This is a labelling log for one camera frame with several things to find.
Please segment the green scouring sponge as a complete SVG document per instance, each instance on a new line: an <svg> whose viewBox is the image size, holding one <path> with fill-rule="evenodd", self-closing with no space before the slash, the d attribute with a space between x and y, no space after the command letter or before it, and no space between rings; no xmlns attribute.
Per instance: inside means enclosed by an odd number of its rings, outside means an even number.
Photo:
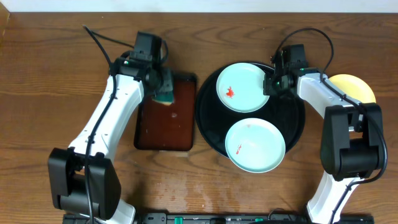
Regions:
<svg viewBox="0 0 398 224"><path fill-rule="evenodd" d="M169 106L174 102L174 73L169 68L162 71L163 82L161 88L155 92L152 100Z"/></svg>

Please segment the light green plate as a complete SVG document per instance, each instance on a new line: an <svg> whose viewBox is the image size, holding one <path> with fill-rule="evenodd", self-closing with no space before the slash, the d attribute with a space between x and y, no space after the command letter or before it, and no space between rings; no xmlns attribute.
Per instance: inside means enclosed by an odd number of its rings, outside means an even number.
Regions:
<svg viewBox="0 0 398 224"><path fill-rule="evenodd" d="M221 71L216 93L227 108L250 113L262 108L270 96L263 94L265 72L251 63L234 63Z"/></svg>
<svg viewBox="0 0 398 224"><path fill-rule="evenodd" d="M285 156L285 140L270 122L246 118L230 127L225 137L229 159L240 169L265 173L275 169Z"/></svg>

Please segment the light green plate front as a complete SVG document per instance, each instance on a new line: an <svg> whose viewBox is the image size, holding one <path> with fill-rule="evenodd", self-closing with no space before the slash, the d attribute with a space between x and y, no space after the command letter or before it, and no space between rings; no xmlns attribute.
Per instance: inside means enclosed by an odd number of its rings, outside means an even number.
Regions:
<svg viewBox="0 0 398 224"><path fill-rule="evenodd" d="M229 159L240 169L265 173L275 169L285 156L285 140L270 122L246 118L230 127L225 137Z"/></svg>

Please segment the yellow plate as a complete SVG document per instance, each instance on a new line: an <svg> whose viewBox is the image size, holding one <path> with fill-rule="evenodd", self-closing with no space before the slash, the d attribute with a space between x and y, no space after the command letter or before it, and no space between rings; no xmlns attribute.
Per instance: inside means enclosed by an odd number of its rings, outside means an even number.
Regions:
<svg viewBox="0 0 398 224"><path fill-rule="evenodd" d="M329 81L348 96L362 103L375 103L376 97L371 87L362 79L348 74L334 75Z"/></svg>

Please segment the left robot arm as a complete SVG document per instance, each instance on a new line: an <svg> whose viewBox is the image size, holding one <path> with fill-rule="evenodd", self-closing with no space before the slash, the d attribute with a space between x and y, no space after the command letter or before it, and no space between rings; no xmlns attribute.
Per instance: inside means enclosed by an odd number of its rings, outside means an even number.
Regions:
<svg viewBox="0 0 398 224"><path fill-rule="evenodd" d="M136 209L121 199L114 158L125 127L147 96L171 94L173 71L157 62L117 58L103 96L67 149L49 155L55 208L87 217L88 223L133 223Z"/></svg>

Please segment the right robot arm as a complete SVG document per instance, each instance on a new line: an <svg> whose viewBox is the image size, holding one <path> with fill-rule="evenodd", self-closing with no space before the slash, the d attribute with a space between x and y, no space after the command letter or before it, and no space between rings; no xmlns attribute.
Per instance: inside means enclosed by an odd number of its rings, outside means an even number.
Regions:
<svg viewBox="0 0 398 224"><path fill-rule="evenodd" d="M307 203L313 223L336 223L352 191L381 178L387 165L382 113L335 86L304 60L273 57L274 74L264 79L264 94L285 91L309 103L323 118L320 159L324 169L315 195Z"/></svg>

